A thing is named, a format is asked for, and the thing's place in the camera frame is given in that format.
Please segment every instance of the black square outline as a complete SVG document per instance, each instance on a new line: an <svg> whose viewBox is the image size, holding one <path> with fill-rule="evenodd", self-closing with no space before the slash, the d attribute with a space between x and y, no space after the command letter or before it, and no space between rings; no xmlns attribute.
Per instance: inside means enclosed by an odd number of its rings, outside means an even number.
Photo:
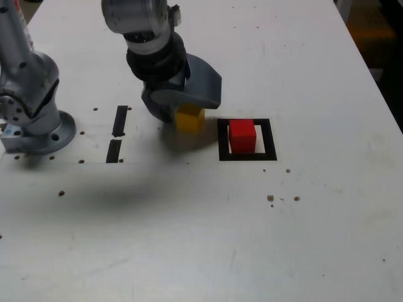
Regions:
<svg viewBox="0 0 403 302"><path fill-rule="evenodd" d="M241 119L232 118L230 120L232 121ZM262 129L265 153L250 153L250 154L232 154L229 152L228 126L230 120L221 118L217 119L217 132L219 137L219 157L221 162L277 160L275 142L273 140L270 120L268 118L253 119L253 123L255 124L255 126L260 126Z"/></svg>

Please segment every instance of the white table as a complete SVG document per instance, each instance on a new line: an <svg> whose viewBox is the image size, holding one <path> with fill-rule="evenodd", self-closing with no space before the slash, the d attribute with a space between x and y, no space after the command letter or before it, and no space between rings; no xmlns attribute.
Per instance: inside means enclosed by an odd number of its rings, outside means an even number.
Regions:
<svg viewBox="0 0 403 302"><path fill-rule="evenodd" d="M3 155L0 301L402 301L402 134L332 0L177 3L223 77L208 115L269 118L278 161L176 152L99 0L44 1L35 48L85 135ZM106 164L118 105L124 163Z"/></svg>

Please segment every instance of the yellow cube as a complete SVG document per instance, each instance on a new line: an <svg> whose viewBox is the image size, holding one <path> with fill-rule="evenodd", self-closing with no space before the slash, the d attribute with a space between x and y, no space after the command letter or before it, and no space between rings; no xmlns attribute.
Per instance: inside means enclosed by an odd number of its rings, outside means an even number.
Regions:
<svg viewBox="0 0 403 302"><path fill-rule="evenodd" d="M176 129L198 133L204 125L204 108L184 104L176 111Z"/></svg>

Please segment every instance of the black tape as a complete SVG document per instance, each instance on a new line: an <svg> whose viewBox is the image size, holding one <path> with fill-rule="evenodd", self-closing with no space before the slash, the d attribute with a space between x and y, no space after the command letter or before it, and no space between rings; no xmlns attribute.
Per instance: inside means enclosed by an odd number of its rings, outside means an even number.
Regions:
<svg viewBox="0 0 403 302"><path fill-rule="evenodd" d="M112 135L114 137L122 137L125 135L125 123L128 106L118 106L115 116L115 123L113 124Z"/></svg>
<svg viewBox="0 0 403 302"><path fill-rule="evenodd" d="M116 164L119 161L121 140L111 140L109 143L108 155L106 156L107 164Z"/></svg>
<svg viewBox="0 0 403 302"><path fill-rule="evenodd" d="M262 129L265 153L232 154L229 152L228 126L230 120L218 119L219 157L221 162L277 160L275 143L269 119L254 119L253 123Z"/></svg>

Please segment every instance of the black tape strip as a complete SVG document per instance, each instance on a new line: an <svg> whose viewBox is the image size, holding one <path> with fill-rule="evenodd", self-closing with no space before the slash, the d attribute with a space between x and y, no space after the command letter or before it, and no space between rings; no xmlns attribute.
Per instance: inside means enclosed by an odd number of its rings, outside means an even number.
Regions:
<svg viewBox="0 0 403 302"><path fill-rule="evenodd" d="M114 137L122 137L125 135L125 123L128 106L118 106L115 116L115 123L113 124L112 135Z"/></svg>
<svg viewBox="0 0 403 302"><path fill-rule="evenodd" d="M109 143L108 155L106 156L107 164L115 164L119 161L120 146L122 140L111 140Z"/></svg>

